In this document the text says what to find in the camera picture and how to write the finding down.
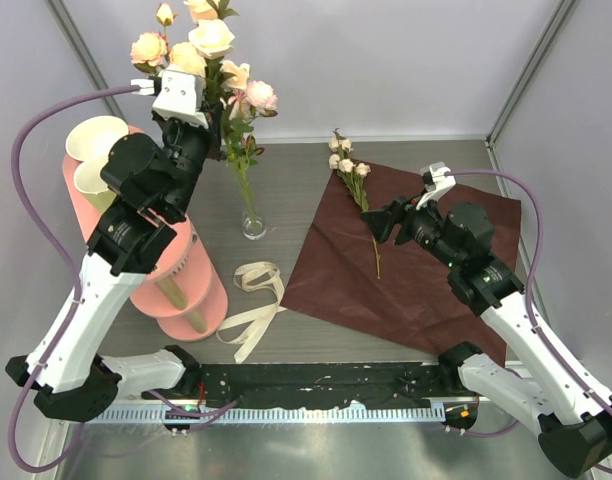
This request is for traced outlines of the dark red wrapping paper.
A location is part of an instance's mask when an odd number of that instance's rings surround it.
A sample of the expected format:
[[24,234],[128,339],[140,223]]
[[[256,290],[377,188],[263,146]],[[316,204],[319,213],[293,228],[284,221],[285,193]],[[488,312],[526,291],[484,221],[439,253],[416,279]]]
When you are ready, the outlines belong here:
[[504,362],[505,342],[452,294],[447,275],[414,242],[375,247],[359,207],[331,174],[282,304],[424,353],[468,341]]

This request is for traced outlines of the pink flower stem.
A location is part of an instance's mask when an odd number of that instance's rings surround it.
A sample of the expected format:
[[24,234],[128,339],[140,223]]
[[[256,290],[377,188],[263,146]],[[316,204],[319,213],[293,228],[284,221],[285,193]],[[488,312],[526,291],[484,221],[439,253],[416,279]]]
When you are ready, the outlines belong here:
[[240,192],[241,174],[249,179],[248,170],[257,164],[264,149],[254,136],[253,122],[258,118],[277,115],[277,95],[263,81],[249,81],[245,91],[232,92],[225,101],[225,118],[222,120],[222,140],[226,161],[235,176]]

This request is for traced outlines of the small pink bud spray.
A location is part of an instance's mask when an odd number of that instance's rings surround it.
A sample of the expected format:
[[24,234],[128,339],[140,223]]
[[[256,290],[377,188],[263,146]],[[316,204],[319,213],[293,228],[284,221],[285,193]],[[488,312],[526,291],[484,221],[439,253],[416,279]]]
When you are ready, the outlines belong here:
[[369,210],[367,192],[365,190],[365,179],[371,172],[371,167],[363,162],[355,162],[351,159],[353,144],[350,139],[342,136],[339,129],[333,130],[329,148],[331,155],[328,160],[329,168],[337,172],[337,176],[346,186],[349,195],[356,203],[361,213]]

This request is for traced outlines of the peach rose stem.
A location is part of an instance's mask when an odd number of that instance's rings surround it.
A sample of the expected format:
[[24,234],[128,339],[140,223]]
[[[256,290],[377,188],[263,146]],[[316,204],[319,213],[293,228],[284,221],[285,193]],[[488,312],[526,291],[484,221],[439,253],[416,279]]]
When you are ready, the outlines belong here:
[[161,3],[155,13],[161,32],[145,32],[132,43],[130,60],[132,66],[147,75],[159,75],[167,69],[204,78],[206,60],[188,41],[170,45],[167,28],[172,26],[177,15],[168,3]]

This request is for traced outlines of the cream rose stem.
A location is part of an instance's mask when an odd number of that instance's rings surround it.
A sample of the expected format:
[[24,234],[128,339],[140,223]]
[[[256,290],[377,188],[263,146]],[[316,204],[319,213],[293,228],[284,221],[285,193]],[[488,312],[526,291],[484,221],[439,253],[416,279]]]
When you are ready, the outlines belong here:
[[195,24],[188,40],[206,62],[205,101],[213,105],[227,101],[232,92],[245,91],[250,65],[226,58],[234,49],[235,35],[225,20],[238,15],[230,1],[184,1],[184,5]]

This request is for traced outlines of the cream ribbon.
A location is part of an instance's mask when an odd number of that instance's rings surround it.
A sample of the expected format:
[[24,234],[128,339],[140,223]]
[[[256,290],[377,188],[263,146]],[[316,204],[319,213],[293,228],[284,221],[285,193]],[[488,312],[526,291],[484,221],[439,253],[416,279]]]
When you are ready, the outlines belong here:
[[[215,337],[222,344],[238,346],[233,359],[236,364],[242,364],[257,347],[276,315],[286,311],[281,305],[285,286],[278,266],[265,261],[238,267],[233,274],[233,283],[245,293],[268,290],[274,296],[272,303],[227,317],[215,331]],[[223,331],[242,326],[245,329],[237,337],[231,340],[221,337]]]

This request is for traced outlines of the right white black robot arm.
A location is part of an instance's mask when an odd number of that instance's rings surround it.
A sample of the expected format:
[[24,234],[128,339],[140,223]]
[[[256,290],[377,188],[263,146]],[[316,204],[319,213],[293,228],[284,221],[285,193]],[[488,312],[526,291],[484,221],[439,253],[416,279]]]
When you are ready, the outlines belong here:
[[491,251],[494,227],[483,207],[458,203],[441,215],[434,201],[400,197],[364,212],[379,243],[417,243],[448,270],[455,297],[501,337],[530,373],[523,380],[469,342],[441,354],[443,391],[466,389],[503,408],[528,428],[550,463],[578,478],[612,454],[612,391],[554,334],[522,282]]

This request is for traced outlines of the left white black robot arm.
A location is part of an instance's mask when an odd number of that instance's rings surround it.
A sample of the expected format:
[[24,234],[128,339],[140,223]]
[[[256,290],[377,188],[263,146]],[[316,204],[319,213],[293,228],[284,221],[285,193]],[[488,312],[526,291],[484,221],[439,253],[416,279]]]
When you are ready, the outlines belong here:
[[186,399],[198,389],[197,360],[179,346],[134,357],[102,357],[99,345],[133,292],[176,237],[206,159],[221,145],[220,103],[195,115],[152,113],[162,141],[128,133],[87,161],[114,193],[89,236],[73,291],[42,343],[5,371],[35,391],[47,418],[85,423],[118,397]]

